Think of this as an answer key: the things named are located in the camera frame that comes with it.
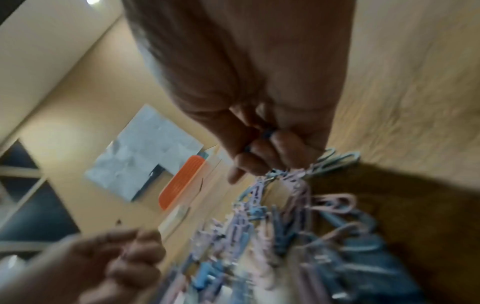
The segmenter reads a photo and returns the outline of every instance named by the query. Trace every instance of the beige wall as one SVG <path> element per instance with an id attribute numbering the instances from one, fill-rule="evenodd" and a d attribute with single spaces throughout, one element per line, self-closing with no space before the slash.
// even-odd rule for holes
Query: beige wall
<path id="1" fill-rule="evenodd" d="M 132 204 L 83 177 L 145 103 L 205 148 L 216 144 L 210 133 L 170 103 L 120 19 L 10 139 L 21 138 L 83 232 L 110 228 L 119 218 L 127 225 L 149 226 L 160 215 L 157 197 L 168 174 Z"/>

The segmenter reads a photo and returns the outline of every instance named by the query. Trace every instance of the pile of clothespins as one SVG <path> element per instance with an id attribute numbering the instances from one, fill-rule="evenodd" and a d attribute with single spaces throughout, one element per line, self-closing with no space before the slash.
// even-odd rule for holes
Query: pile of clothespins
<path id="1" fill-rule="evenodd" d="M 203 224 L 191 239 L 191 253 L 163 279 L 154 303 L 249 304 L 253 286 L 274 289 L 276 267 L 288 264 L 300 302 L 425 303 L 424 295 L 399 260 L 375 233 L 377 222 L 357 208 L 351 194 L 312 195 L 306 178 L 358 162 L 360 154 L 324 156 L 305 170 L 269 172 L 236 202 L 225 222 Z M 265 189 L 280 180 L 291 195 L 285 206 L 262 205 Z M 322 221 L 333 230 L 319 236 Z M 239 271 L 248 255 L 254 267 Z M 194 275 L 189 270 L 197 267 Z M 229 299 L 222 293 L 230 289 Z"/>

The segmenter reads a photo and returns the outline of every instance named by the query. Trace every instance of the ceiling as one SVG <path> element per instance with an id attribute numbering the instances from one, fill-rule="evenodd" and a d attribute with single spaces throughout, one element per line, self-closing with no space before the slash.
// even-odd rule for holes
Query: ceiling
<path id="1" fill-rule="evenodd" d="M 0 23 L 6 18 L 0 25 L 1 143 L 113 24 L 122 6 L 120 0 L 93 6 L 86 0 L 0 3 Z"/>

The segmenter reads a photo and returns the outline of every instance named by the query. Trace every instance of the hand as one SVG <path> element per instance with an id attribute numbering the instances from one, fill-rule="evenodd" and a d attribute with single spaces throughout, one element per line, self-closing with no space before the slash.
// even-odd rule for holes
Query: hand
<path id="1" fill-rule="evenodd" d="M 84 292 L 82 304 L 128 303 L 158 280 L 155 264 L 164 255 L 157 231 L 115 229 L 91 238 L 69 237 L 3 286 L 0 302 L 73 303 Z"/>
<path id="2" fill-rule="evenodd" d="M 147 65 L 245 171 L 307 167 L 327 144 L 354 0 L 123 0 Z M 270 139 L 259 131 L 273 128 Z"/>

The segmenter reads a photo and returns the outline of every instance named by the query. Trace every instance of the orange object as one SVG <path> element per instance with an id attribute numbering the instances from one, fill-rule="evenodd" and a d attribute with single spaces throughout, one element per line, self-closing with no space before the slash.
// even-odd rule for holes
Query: orange object
<path id="1" fill-rule="evenodd" d="M 175 201 L 204 163 L 203 157 L 194 155 L 183 164 L 158 196 L 158 204 L 162 210 L 166 210 Z"/>

